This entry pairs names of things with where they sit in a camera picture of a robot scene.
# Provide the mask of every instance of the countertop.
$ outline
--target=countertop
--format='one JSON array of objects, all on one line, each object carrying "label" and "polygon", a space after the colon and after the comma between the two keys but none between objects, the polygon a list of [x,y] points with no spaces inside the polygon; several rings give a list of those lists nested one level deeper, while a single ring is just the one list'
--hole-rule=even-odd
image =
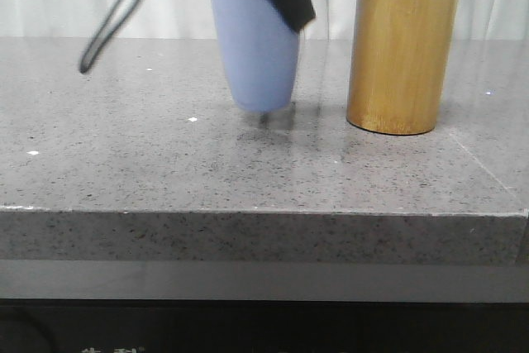
[{"label": "countertop", "polygon": [[455,41],[438,124],[346,121],[349,41],[292,104],[233,104],[217,43],[0,39],[0,259],[529,263],[529,45]]}]

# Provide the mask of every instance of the bamboo container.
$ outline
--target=bamboo container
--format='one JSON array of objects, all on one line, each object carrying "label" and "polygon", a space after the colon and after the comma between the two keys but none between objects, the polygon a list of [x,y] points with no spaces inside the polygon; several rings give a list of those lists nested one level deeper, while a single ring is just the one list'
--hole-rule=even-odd
[{"label": "bamboo container", "polygon": [[358,0],[347,120],[411,135],[436,125],[457,0]]}]

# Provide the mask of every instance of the blue plastic cup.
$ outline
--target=blue plastic cup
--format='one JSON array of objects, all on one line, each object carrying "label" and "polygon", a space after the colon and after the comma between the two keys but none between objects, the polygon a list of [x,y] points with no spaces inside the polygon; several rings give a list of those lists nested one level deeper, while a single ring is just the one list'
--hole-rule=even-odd
[{"label": "blue plastic cup", "polygon": [[231,96],[238,107],[270,112],[290,103],[299,34],[270,0],[212,0]]}]

